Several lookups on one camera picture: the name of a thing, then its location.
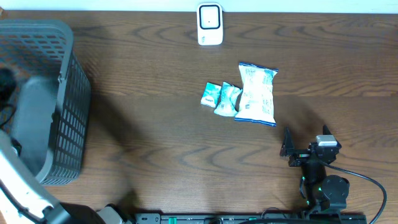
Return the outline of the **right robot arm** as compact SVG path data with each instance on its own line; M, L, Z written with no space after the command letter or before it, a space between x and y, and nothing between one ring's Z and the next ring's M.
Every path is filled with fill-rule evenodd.
M346 208L349 181L326 174L326 166L336 160L340 149L341 144L327 126L323 126L323 134L316 136L306 149L295 148L289 129L285 129L280 156L289 158L289 166L301 168L299 191L308 204L302 212L305 218L316 214L339 215Z

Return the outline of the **teal white packet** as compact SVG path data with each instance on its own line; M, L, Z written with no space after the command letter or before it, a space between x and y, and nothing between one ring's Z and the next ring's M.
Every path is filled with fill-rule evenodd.
M221 100L214 110L214 114L226 117L235 117L237 115L236 102L242 89L224 82L221 87Z

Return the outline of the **white blue snack bag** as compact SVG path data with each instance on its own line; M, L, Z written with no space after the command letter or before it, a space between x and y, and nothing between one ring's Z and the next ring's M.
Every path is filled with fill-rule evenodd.
M273 79L279 69L246 62L240 62L238 68L243 92L234 120L275 127Z

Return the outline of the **green white small box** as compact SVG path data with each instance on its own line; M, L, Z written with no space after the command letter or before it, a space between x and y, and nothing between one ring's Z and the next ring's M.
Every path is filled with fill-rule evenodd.
M221 86L207 83L200 103L205 106L215 108L221 93Z

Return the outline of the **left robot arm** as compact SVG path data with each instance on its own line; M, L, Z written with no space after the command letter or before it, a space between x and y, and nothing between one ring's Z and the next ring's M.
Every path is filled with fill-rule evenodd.
M62 147L59 131L66 82L57 75L37 75L26 81L9 68L1 69L1 108L13 108L9 132L1 131L1 213L7 223L135 223L119 207L99 211L64 203L45 189L51 173L56 181L80 173L85 131L73 128L66 138L77 153Z

